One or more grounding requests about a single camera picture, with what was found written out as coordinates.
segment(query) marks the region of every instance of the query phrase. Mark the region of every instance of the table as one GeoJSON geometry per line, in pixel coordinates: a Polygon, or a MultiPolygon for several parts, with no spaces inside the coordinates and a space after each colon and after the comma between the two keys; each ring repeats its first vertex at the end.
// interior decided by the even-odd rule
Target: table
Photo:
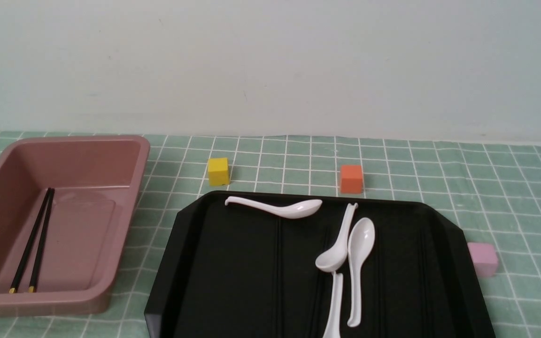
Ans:
{"type": "MultiPolygon", "coordinates": [[[[86,135],[0,132],[20,138],[86,135]]],[[[142,192],[107,312],[0,318],[0,337],[146,338],[143,309],[177,212],[209,191],[340,195],[339,167],[362,165],[367,199],[421,201],[489,242],[500,267],[479,282],[498,337],[541,338],[541,146],[346,137],[144,135],[142,192]],[[231,184],[212,187],[206,162],[227,157],[231,184]]]]}

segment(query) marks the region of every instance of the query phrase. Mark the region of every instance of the white spoon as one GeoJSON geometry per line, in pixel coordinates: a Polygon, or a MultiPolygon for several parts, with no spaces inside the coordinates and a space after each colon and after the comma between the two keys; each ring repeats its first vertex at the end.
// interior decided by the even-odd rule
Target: white spoon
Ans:
{"type": "Polygon", "coordinates": [[[350,308],[349,327],[357,327],[363,316],[363,299],[360,285],[360,271],[363,263],[375,244],[375,225],[369,218],[361,218],[352,229],[348,240],[348,263],[352,281],[352,307],[350,308]]]}
{"type": "Polygon", "coordinates": [[[358,203],[354,203],[353,205],[348,204],[346,212],[344,213],[344,219],[341,221],[340,233],[337,235],[335,244],[316,258],[314,264],[316,264],[316,267],[321,271],[336,271],[341,267],[344,261],[346,261],[346,257],[348,256],[348,233],[350,232],[350,224],[352,223],[354,210],[356,210],[357,207],[358,203]]]}
{"type": "Polygon", "coordinates": [[[333,291],[331,291],[331,306],[329,308],[329,318],[323,338],[340,338],[340,314],[341,314],[341,294],[344,288],[344,276],[333,272],[333,291]]]}
{"type": "Polygon", "coordinates": [[[242,197],[230,196],[227,197],[225,205],[229,203],[237,203],[239,205],[251,206],[253,208],[269,212],[270,214],[281,216],[283,218],[302,218],[310,216],[318,211],[320,205],[323,203],[321,200],[307,200],[301,201],[290,206],[272,206],[249,199],[243,199],[242,197]]]}

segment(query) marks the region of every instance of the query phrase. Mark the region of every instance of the black chopstick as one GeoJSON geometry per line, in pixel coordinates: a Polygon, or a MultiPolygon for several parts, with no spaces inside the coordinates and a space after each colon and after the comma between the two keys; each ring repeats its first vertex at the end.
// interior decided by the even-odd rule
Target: black chopstick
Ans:
{"type": "Polygon", "coordinates": [[[35,220],[35,224],[32,226],[31,235],[28,237],[28,242],[26,242],[26,246],[24,247],[24,252],[22,253],[22,258],[20,259],[18,268],[15,271],[14,280],[11,282],[11,286],[9,287],[9,293],[17,293],[18,291],[20,280],[22,279],[24,270],[26,270],[28,257],[30,257],[31,255],[32,246],[37,237],[37,232],[39,232],[39,225],[41,225],[41,219],[43,219],[43,212],[45,211],[45,207],[47,206],[47,202],[49,201],[49,195],[52,194],[52,191],[53,190],[51,188],[48,188],[47,192],[45,193],[45,197],[43,198],[43,203],[41,203],[41,208],[39,209],[39,213],[37,214],[37,219],[35,220]]]}
{"type": "Polygon", "coordinates": [[[37,290],[37,282],[39,281],[39,272],[41,271],[41,261],[43,261],[43,249],[45,249],[45,239],[47,238],[47,228],[49,227],[49,218],[51,216],[51,208],[54,205],[54,193],[55,189],[51,189],[49,194],[49,203],[47,204],[47,211],[45,212],[45,219],[43,220],[43,228],[41,229],[41,237],[39,238],[39,246],[37,247],[37,255],[35,256],[35,263],[32,266],[31,282],[28,284],[28,292],[35,292],[37,290]]]}

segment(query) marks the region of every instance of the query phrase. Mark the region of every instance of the spoon handle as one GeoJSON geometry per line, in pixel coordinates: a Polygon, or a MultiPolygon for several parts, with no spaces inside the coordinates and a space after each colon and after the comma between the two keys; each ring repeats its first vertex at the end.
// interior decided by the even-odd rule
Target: spoon handle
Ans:
{"type": "Polygon", "coordinates": [[[277,214],[277,207],[276,206],[267,205],[267,204],[260,203],[260,202],[257,202],[257,201],[252,201],[252,200],[249,200],[249,199],[245,199],[243,197],[229,196],[225,200],[225,205],[228,205],[229,203],[237,203],[238,205],[250,206],[250,207],[253,207],[253,208],[256,208],[256,209],[259,209],[259,210],[269,212],[269,213],[277,215],[277,216],[281,216],[281,215],[277,214]]]}
{"type": "Polygon", "coordinates": [[[352,267],[350,262],[350,281],[352,282],[352,306],[350,308],[350,319],[348,319],[349,327],[357,327],[363,316],[363,300],[360,286],[360,268],[352,267]]]}
{"type": "Polygon", "coordinates": [[[352,218],[354,218],[354,210],[358,207],[358,203],[348,204],[346,212],[344,213],[344,218],[341,221],[340,233],[337,235],[336,244],[339,244],[343,247],[343,250],[347,250],[348,246],[348,235],[350,234],[350,225],[352,224],[352,218]]]}
{"type": "Polygon", "coordinates": [[[333,274],[333,290],[331,291],[331,306],[329,317],[323,338],[341,338],[340,336],[340,315],[341,315],[341,294],[344,287],[344,276],[337,272],[333,274]]]}

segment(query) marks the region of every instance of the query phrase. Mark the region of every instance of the black tray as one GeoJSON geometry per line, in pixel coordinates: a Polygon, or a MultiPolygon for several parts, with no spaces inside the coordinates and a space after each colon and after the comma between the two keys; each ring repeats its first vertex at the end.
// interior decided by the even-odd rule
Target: black tray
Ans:
{"type": "Polygon", "coordinates": [[[363,265],[363,319],[350,312],[348,263],[341,336],[494,337],[463,232],[422,203],[318,197],[318,212],[286,220],[242,205],[277,206],[311,196],[214,191],[174,222],[145,316],[151,338],[320,338],[331,274],[314,260],[332,246],[348,203],[369,217],[376,242],[363,265]]]}

